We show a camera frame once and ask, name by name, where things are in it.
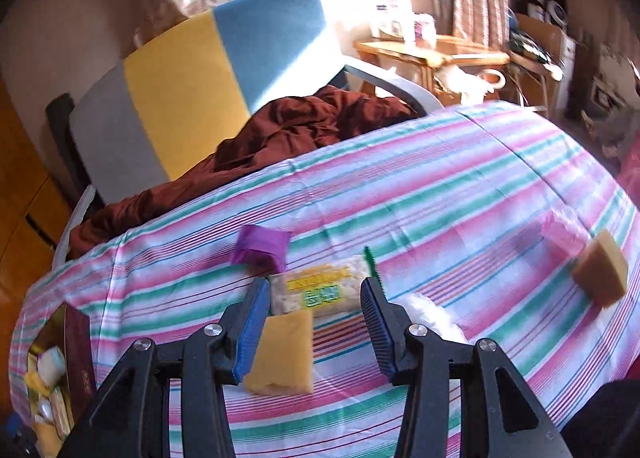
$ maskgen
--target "chair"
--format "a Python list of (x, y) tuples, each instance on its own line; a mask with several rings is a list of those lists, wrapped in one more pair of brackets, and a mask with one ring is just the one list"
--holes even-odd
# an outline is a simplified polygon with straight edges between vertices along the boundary
[(116, 203), (172, 181), (264, 104), (342, 85), (351, 73), (398, 96), (420, 115), (442, 105), (420, 86), (343, 56), (320, 0), (235, 0), (171, 28), (98, 80), (70, 116), (92, 186), (60, 242), (97, 191)]

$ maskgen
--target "wooden cabinet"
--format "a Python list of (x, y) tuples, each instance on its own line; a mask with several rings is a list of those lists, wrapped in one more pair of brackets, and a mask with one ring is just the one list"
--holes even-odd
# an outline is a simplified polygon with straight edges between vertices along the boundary
[(6, 363), (22, 299), (51, 269), (70, 214), (0, 78), (0, 423), (12, 411)]

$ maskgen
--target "brown blanket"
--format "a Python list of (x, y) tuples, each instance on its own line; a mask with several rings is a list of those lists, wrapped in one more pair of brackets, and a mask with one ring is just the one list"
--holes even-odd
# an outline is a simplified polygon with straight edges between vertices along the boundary
[(326, 145), (417, 118), (395, 97), (376, 98), (332, 86), (314, 96), (274, 100), (232, 139), (176, 181), (109, 205), (71, 231), (71, 256), (142, 225), (264, 167)]

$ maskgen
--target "silver bolt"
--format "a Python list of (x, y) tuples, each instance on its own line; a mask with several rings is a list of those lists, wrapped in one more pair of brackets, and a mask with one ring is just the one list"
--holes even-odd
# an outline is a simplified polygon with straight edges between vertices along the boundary
[(490, 353), (494, 352), (498, 348), (498, 345), (491, 339), (480, 339), (478, 341), (478, 346), (480, 346), (481, 350)]
[(412, 324), (409, 326), (409, 333), (411, 335), (415, 335), (416, 337), (424, 337), (427, 335), (427, 326), (423, 326), (421, 324)]
[(208, 335), (209, 337), (215, 337), (216, 335), (220, 335), (220, 333), (222, 333), (222, 326), (220, 326), (219, 324), (207, 324), (204, 327), (204, 333), (205, 335)]
[(142, 339), (138, 339), (133, 343), (133, 347), (139, 352), (146, 352), (151, 347), (151, 339), (142, 337)]

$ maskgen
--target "white plastic bag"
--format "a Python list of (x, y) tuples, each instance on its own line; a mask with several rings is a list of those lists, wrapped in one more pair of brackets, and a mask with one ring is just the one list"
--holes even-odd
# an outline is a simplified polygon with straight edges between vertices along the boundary
[(393, 303), (404, 308), (412, 323), (427, 326), (444, 340), (468, 344), (465, 334), (453, 323), (453, 319), (446, 310), (442, 306), (437, 306), (428, 297), (409, 293), (398, 297)]

